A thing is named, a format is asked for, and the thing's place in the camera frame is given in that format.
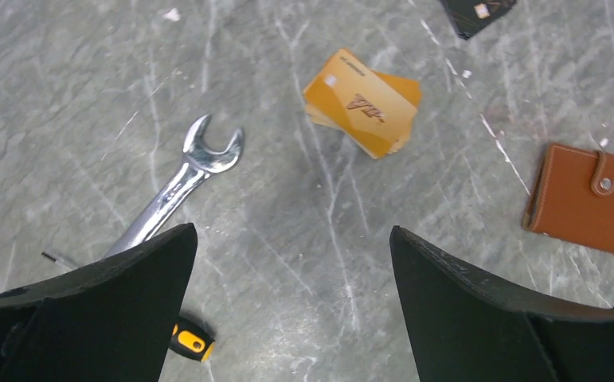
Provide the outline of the brown leather card holder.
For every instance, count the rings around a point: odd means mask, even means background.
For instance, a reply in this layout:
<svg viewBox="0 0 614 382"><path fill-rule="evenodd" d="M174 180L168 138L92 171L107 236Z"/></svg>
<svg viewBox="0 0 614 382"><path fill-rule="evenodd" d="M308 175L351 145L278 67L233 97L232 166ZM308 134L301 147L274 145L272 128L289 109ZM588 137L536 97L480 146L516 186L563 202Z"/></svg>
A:
<svg viewBox="0 0 614 382"><path fill-rule="evenodd" d="M522 227L614 253L614 154L549 144Z"/></svg>

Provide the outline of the silver open-end wrench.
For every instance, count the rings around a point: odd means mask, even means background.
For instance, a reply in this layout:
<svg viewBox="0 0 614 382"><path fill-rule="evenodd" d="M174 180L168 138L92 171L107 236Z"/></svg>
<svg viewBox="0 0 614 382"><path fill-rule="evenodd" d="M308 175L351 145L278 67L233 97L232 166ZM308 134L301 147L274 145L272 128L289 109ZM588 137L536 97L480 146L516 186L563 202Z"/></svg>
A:
<svg viewBox="0 0 614 382"><path fill-rule="evenodd" d="M211 176L232 169L244 151L244 129L235 130L223 151L210 149L204 140L212 115L196 119L187 131L179 169L124 234L104 254L110 257L127 251L154 237L186 198Z"/></svg>

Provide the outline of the gold card stack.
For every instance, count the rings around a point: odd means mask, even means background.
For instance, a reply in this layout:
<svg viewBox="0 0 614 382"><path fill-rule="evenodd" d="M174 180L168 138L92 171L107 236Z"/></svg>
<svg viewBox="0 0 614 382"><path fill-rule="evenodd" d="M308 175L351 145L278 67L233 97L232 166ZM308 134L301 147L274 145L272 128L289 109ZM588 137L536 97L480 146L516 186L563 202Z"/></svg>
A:
<svg viewBox="0 0 614 382"><path fill-rule="evenodd" d="M373 70L372 73L381 78L391 88L403 96L408 102L410 102L416 109L419 108L419 104L422 98L422 92L420 90L420 84L416 80L407 79L401 76L394 76L383 72ZM336 125L331 119L326 117L321 111L318 111L314 106L307 103L305 105L305 112L309 115L310 120L318 125L333 128L340 131L341 128ZM408 130L389 148L388 154L394 154L407 143L411 135L413 123L410 123Z"/></svg>

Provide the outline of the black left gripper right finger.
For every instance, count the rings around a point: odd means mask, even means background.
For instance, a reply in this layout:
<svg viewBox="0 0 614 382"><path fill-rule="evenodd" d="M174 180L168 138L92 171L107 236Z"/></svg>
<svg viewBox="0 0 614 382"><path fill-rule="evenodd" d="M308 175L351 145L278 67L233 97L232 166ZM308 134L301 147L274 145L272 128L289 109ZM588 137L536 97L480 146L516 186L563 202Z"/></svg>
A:
<svg viewBox="0 0 614 382"><path fill-rule="evenodd" d="M393 272L422 381L614 381L614 309L528 289L396 226Z"/></svg>

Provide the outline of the yellow black screwdriver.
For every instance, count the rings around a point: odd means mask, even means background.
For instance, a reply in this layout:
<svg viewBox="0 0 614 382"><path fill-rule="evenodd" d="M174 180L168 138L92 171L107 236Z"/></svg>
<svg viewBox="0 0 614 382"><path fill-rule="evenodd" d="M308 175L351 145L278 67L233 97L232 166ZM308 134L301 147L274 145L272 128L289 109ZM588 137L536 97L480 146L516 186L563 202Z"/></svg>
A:
<svg viewBox="0 0 614 382"><path fill-rule="evenodd" d="M213 336L209 334L202 324L181 312L171 334L169 350L178 355L197 362L209 359L215 346Z"/></svg>

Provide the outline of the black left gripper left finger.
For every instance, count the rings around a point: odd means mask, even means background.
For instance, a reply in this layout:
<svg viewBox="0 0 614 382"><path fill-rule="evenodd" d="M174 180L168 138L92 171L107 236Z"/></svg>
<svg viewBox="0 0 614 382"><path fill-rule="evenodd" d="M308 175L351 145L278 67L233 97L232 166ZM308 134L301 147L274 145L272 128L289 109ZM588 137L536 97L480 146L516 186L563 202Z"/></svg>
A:
<svg viewBox="0 0 614 382"><path fill-rule="evenodd" d="M0 381L156 381L197 251L180 224L0 294Z"/></svg>

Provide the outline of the black card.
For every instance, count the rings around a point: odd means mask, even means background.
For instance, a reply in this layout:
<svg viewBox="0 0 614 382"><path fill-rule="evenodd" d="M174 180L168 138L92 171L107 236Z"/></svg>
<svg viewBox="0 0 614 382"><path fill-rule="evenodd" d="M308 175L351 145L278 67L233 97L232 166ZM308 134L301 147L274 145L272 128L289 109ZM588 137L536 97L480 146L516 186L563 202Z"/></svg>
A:
<svg viewBox="0 0 614 382"><path fill-rule="evenodd" d="M458 37L468 40L506 15L516 0L440 0Z"/></svg>

